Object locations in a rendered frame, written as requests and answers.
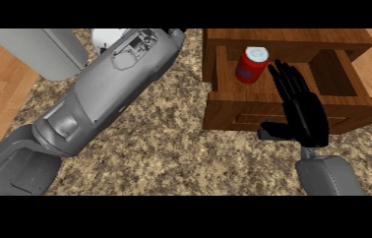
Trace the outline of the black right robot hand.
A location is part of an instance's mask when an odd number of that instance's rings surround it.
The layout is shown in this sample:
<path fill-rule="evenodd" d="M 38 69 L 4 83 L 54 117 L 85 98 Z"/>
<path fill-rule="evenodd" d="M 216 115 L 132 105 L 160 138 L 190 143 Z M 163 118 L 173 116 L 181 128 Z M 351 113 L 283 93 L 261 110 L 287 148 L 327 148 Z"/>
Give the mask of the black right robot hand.
<path fill-rule="evenodd" d="M 262 128 L 272 137 L 296 139 L 306 148 L 328 146 L 328 119 L 320 96 L 312 92 L 306 79 L 294 66 L 275 60 L 268 65 L 283 98 L 287 123 L 263 122 Z"/>

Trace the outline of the brown wooden drawer front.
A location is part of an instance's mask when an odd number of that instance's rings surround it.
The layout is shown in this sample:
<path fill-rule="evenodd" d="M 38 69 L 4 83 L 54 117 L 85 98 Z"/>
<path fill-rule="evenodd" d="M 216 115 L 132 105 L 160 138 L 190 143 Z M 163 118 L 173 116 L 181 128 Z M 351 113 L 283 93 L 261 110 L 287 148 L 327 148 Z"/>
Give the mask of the brown wooden drawer front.
<path fill-rule="evenodd" d="M 372 98 L 320 96 L 330 123 L 330 133 L 342 135 L 372 124 Z M 206 130 L 252 131 L 266 120 L 286 123 L 283 99 L 277 93 L 209 93 Z"/>

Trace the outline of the brown wooden drawer box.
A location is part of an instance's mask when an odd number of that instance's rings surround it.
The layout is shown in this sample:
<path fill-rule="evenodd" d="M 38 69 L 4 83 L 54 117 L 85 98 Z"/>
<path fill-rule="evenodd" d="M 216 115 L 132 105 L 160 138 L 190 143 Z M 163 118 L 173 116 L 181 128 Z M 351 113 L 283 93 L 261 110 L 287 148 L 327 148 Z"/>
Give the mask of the brown wooden drawer box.
<path fill-rule="evenodd" d="M 324 49 L 309 63 L 290 62 L 305 76 L 311 90 L 318 95 L 359 96 L 361 85 L 352 81 L 356 76 L 349 57 L 343 56 L 343 50 Z M 244 84 L 235 76 L 237 59 L 230 58 L 230 50 L 218 47 L 218 56 L 213 71 L 213 91 L 232 93 L 278 94 L 269 70 L 258 82 Z"/>

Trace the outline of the red can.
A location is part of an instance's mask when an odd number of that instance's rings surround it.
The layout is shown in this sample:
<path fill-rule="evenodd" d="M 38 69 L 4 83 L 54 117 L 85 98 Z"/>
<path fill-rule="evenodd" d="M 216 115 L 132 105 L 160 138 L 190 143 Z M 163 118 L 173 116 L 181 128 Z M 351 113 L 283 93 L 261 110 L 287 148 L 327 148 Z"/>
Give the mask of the red can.
<path fill-rule="evenodd" d="M 240 54 L 235 77 L 244 84 L 255 84 L 269 63 L 269 51 L 265 47 L 247 46 Z"/>

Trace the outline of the white appliance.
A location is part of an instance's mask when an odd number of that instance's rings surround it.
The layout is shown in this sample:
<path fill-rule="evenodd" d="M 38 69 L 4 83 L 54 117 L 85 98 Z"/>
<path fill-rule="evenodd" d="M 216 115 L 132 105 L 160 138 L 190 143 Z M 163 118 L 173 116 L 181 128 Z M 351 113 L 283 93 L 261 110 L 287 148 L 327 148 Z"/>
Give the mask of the white appliance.
<path fill-rule="evenodd" d="M 123 37 L 128 29 L 94 29 L 92 30 L 92 43 L 98 54 L 103 54 L 113 46 L 117 40 Z"/>

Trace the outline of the brown wooden cabinet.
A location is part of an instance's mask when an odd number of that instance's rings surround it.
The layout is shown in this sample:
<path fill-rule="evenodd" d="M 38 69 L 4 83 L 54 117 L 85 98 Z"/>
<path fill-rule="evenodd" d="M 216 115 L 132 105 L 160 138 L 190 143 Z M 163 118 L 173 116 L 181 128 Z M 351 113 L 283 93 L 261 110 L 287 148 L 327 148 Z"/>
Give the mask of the brown wooden cabinet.
<path fill-rule="evenodd" d="M 309 63 L 323 49 L 345 50 L 351 61 L 372 47 L 367 29 L 204 29 L 203 81 L 213 81 L 218 47 L 228 48 L 237 61 L 247 46 L 263 46 L 271 60 Z"/>

